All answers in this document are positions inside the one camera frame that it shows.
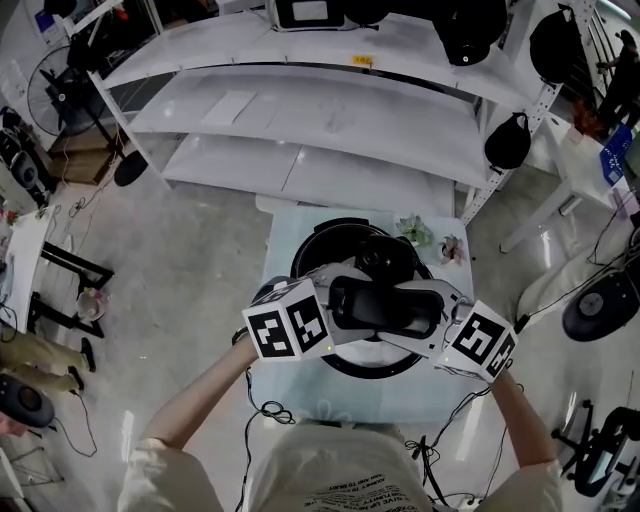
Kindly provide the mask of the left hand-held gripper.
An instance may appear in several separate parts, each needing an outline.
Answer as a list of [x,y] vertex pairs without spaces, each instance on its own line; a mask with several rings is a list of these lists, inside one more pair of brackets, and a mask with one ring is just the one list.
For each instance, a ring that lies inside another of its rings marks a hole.
[[344,263],[320,266],[294,280],[276,277],[262,285],[242,311],[258,357],[266,361],[301,361],[334,353],[337,346],[367,340],[373,329],[329,327],[324,306],[339,277],[370,282],[363,271]]

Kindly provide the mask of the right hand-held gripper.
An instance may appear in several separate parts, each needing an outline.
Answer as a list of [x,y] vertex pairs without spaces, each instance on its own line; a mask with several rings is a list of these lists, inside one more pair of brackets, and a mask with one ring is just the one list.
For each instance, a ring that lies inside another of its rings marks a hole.
[[[464,295],[447,281],[421,279],[397,284],[396,289],[433,292],[441,299],[442,311],[450,316]],[[477,301],[452,338],[446,328],[436,325],[427,330],[380,329],[379,338],[423,358],[437,358],[434,366],[448,372],[493,383],[506,368],[518,344],[513,326],[482,301]]]

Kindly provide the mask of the dark blue pressure cooker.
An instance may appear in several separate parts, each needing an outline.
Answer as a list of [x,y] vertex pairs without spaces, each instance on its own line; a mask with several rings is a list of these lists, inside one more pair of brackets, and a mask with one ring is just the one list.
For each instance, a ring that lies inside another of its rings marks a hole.
[[413,246],[368,220],[342,217],[316,225],[297,250],[290,276],[302,277],[330,263],[351,263],[372,280],[399,284],[413,279],[420,266]]

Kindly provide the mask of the black pressure cooker lid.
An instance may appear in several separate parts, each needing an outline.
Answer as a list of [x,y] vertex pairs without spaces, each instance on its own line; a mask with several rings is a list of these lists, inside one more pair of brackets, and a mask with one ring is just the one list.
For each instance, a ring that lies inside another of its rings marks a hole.
[[[389,285],[433,277],[407,238],[377,233],[371,227],[340,227],[336,234],[327,235],[315,252],[318,266],[343,263],[351,257],[355,259],[357,269]],[[324,358],[338,372],[363,380],[380,380],[402,374],[420,360],[419,355],[404,350],[390,362],[352,362],[342,355]]]

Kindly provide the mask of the person's left forearm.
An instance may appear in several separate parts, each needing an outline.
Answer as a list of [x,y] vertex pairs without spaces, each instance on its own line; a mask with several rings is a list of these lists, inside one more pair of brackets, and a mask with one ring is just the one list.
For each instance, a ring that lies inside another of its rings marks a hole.
[[241,335],[218,361],[160,408],[143,430],[141,439],[156,439],[169,448],[182,450],[221,398],[257,359],[250,336]]

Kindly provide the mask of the person's right forearm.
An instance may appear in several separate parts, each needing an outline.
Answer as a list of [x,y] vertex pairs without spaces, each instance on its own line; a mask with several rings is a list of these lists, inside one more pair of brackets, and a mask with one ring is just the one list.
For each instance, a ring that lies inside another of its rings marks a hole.
[[556,460],[553,439],[508,370],[490,385],[520,468]]

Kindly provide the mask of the pink potted plant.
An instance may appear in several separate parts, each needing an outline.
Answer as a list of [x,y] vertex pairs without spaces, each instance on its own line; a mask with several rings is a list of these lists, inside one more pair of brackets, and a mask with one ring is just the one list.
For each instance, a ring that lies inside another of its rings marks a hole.
[[439,247],[441,265],[455,263],[458,266],[462,266],[465,262],[466,256],[462,239],[454,235],[445,236]]

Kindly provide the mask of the green potted plant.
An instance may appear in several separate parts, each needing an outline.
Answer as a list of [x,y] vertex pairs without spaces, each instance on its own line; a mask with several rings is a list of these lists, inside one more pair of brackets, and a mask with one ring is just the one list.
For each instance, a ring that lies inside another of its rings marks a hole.
[[400,217],[396,222],[396,228],[414,247],[427,247],[434,241],[433,232],[417,214]]

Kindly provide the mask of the small table with light cloth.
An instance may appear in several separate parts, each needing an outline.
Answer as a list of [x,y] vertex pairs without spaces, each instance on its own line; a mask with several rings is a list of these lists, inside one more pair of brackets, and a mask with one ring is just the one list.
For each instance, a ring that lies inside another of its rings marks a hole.
[[[281,208],[272,221],[262,279],[289,274],[297,250],[315,226],[340,217],[367,219],[391,235],[397,234],[400,220],[372,210]],[[258,404],[274,400],[301,417],[364,423],[443,423],[465,395],[483,386],[437,370],[425,359],[384,379],[347,376],[321,359],[258,362],[251,373]]]

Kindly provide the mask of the white floor mat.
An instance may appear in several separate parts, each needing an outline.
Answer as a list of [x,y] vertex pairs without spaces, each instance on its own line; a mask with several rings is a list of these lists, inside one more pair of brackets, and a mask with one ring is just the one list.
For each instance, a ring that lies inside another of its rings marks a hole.
[[295,200],[256,194],[255,205],[258,210],[274,215],[279,209],[297,206],[298,202]]

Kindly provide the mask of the black oval pack with grille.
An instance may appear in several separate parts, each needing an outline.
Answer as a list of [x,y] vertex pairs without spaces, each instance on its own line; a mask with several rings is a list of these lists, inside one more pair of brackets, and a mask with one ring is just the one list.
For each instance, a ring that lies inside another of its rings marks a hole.
[[581,290],[562,316],[565,334],[578,342],[604,338],[624,327],[640,311],[640,293],[632,278],[612,271]]
[[0,373],[0,413],[28,427],[45,428],[53,422],[55,409],[46,395]]

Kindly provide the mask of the white metal shelving rack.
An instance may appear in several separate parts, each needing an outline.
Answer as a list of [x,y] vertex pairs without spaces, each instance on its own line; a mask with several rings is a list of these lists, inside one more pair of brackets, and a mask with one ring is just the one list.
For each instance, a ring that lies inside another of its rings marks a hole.
[[[460,187],[463,222],[507,178],[487,138],[516,112],[536,129],[557,96],[526,45],[456,67],[431,22],[398,14],[375,29],[298,32],[260,12],[222,16],[166,30],[91,79],[166,182],[450,215]],[[229,90],[256,96],[232,125],[204,125]]]

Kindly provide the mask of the black hanging bag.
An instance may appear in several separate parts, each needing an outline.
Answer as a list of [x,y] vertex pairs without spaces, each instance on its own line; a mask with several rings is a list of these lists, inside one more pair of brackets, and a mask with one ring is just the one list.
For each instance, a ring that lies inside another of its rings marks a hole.
[[487,138],[484,153],[492,168],[514,170],[520,167],[531,147],[528,116],[516,112]]
[[79,71],[95,72],[101,65],[101,56],[89,45],[89,37],[81,33],[70,39],[67,66]]
[[505,0],[447,0],[433,18],[449,63],[470,66],[483,61],[507,25]]
[[529,37],[530,60],[539,76],[548,83],[564,83],[581,49],[581,35],[573,8],[558,4],[544,17]]

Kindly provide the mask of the white long-legged table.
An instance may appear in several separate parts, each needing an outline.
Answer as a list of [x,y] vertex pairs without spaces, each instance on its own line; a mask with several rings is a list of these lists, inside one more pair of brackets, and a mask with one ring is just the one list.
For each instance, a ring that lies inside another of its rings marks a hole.
[[572,124],[548,113],[541,122],[532,143],[535,163],[549,164],[559,184],[503,242],[500,252],[506,254],[520,242],[541,232],[543,224],[554,214],[571,212],[584,200],[614,209],[632,198],[632,189],[624,178],[609,184],[600,162],[603,146],[580,134]]

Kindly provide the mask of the black office chair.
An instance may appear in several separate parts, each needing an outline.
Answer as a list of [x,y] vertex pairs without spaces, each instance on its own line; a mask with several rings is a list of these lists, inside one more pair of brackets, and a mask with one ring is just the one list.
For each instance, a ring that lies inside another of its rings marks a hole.
[[625,464],[621,456],[628,442],[640,442],[640,410],[617,407],[607,416],[603,427],[596,429],[592,427],[592,401],[583,400],[580,407],[587,411],[580,441],[565,437],[560,429],[554,429],[551,437],[573,450],[561,475],[574,483],[578,494],[594,498],[614,472],[625,479],[633,476],[636,459]]

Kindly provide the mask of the white paper sheet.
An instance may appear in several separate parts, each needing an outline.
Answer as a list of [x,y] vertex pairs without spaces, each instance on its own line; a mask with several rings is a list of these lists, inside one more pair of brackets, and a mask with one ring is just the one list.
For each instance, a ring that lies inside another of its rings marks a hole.
[[208,126],[229,126],[255,98],[252,91],[227,91],[202,118]]

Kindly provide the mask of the blue file holder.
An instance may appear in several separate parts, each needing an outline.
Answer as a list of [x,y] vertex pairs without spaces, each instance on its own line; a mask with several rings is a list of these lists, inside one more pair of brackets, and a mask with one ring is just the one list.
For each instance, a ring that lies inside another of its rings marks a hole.
[[631,129],[619,125],[599,154],[603,177],[611,186],[624,176],[623,162],[631,141]]

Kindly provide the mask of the pale pink bowl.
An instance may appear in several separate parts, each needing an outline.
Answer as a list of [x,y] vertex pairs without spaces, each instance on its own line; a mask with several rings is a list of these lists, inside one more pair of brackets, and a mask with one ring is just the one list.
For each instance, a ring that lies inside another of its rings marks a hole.
[[110,295],[95,288],[85,288],[78,295],[76,312],[85,321],[97,321],[106,312],[106,306],[110,301]]

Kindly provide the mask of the black standing fan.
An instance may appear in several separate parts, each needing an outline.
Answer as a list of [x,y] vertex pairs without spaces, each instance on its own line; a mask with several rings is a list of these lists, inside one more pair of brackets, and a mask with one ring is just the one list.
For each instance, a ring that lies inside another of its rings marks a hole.
[[121,158],[114,181],[125,187],[137,180],[148,164],[139,151],[126,155],[122,143],[116,141],[101,116],[106,103],[85,71],[68,64],[70,47],[50,51],[36,65],[27,88],[27,106],[38,128],[52,136],[70,138],[95,127],[107,147]]

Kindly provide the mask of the orange dried flowers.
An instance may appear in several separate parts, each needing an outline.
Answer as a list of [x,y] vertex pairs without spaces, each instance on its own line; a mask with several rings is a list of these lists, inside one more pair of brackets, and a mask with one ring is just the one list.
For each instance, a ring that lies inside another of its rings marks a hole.
[[597,113],[583,98],[573,103],[572,123],[574,128],[583,136],[598,140],[602,124]]

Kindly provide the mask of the white microwave oven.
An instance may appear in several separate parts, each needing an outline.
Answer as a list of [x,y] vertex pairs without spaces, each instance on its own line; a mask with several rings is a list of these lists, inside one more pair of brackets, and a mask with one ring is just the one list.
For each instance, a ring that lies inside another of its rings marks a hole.
[[349,20],[339,0],[266,0],[272,27],[280,32],[346,31],[358,27]]

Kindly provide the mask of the brown cardboard box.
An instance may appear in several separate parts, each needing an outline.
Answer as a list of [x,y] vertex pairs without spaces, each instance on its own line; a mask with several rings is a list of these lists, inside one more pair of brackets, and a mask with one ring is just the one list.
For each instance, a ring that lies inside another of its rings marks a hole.
[[57,141],[48,155],[51,160],[49,173],[54,178],[68,183],[98,185],[116,152],[103,139],[77,136]]

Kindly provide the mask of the black cap far left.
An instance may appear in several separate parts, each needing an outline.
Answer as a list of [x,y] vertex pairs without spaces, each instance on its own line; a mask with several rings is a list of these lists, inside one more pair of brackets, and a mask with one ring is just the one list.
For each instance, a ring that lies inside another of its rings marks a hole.
[[387,0],[344,0],[345,17],[358,26],[375,25],[389,13]]

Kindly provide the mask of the white side table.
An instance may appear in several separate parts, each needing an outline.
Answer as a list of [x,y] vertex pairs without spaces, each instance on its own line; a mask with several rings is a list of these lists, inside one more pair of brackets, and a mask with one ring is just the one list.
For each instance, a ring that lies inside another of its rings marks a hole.
[[78,291],[96,291],[114,277],[114,272],[72,254],[46,240],[53,220],[51,207],[22,215],[12,225],[6,252],[11,291],[0,298],[0,321],[25,333],[39,318],[46,318],[71,330],[79,330],[102,339],[103,329],[97,320],[83,321],[78,314],[68,316],[46,304],[36,290],[36,272],[44,259],[78,276]]

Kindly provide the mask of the blue wall poster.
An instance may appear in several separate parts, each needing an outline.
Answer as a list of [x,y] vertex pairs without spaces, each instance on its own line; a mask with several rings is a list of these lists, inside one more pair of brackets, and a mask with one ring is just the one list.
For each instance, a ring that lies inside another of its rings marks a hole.
[[38,11],[34,15],[34,18],[38,25],[38,29],[43,37],[51,38],[58,32],[58,28],[53,16],[46,11]]

